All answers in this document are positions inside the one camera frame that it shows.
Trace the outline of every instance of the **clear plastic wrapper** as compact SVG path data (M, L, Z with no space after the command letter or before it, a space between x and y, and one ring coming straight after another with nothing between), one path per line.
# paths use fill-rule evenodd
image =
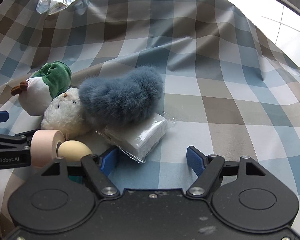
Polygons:
M167 120L155 113L139 124L116 129L105 127L95 132L103 136L111 145L116 145L133 160L145 163L146 156L175 123L175 120L171 118Z

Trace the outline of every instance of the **fluffy white stuffed animal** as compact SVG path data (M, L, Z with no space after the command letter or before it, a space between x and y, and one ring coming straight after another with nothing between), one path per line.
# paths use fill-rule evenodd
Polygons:
M41 129L60 130L66 139L75 138L91 129L85 122L77 88L69 88L52 100L44 113Z

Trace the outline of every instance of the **metal bolt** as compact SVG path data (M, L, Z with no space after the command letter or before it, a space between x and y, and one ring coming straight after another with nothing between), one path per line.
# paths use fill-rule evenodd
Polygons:
M107 195L107 196L114 195L114 194L117 193L117 191L118 191L118 190L117 190L116 188L114 188L114 187L104 187L104 188L101 190L102 194Z
M149 195L149 198L157 198L157 197L158 197L157 194L150 194L150 195Z
M189 193L191 195L199 196L204 193L204 189L202 187L192 187L191 189L189 189Z

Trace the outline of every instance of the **checkered tablecloth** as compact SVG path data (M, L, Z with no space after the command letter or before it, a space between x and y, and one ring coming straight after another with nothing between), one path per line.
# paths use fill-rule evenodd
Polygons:
M35 129L10 89L46 62L62 60L72 85L88 76L120 76L136 66L161 73L159 111L178 120L145 164L123 158L111 179L123 189L188 188L193 145L226 160L249 155L300 200L300 70L226 0L39 0L0 5L0 133ZM106 148L95 135L83 141ZM12 228L10 194L31 167L0 171L0 235ZM300 232L300 211L294 223Z

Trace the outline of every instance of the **blue fur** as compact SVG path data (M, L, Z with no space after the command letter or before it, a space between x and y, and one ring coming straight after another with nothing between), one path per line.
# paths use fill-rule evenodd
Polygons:
M143 66L121 78L88 78L79 87L87 120L93 125L120 127L140 122L155 112L163 83L154 68Z

